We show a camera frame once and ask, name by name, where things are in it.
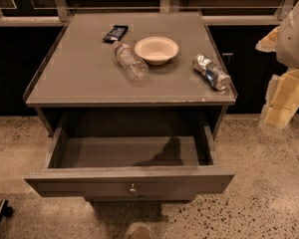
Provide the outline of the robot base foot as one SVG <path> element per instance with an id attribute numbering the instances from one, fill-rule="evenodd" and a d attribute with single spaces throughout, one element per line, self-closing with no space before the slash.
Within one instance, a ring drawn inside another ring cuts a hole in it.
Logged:
<path id="1" fill-rule="evenodd" d="M 154 236 L 148 229 L 139 227 L 129 235 L 129 239 L 154 239 Z"/>

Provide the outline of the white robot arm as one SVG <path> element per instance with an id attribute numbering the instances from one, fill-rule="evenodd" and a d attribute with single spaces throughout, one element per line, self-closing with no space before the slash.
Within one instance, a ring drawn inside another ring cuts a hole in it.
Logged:
<path id="1" fill-rule="evenodd" d="M 278 27 L 258 41 L 255 49 L 275 52 L 277 61 L 287 67 L 284 74 L 273 75 L 269 81 L 260 115 L 263 128 L 282 129 L 299 110 L 299 1 Z"/>

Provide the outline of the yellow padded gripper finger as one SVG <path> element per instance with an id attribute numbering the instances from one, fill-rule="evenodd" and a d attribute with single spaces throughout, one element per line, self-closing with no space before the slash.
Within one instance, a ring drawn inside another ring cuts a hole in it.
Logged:
<path id="1" fill-rule="evenodd" d="M 258 41 L 255 49 L 274 52 L 287 67 L 281 76 L 273 75 L 267 88 L 261 123 L 282 129 L 299 110 L 299 27 L 278 26 Z"/>

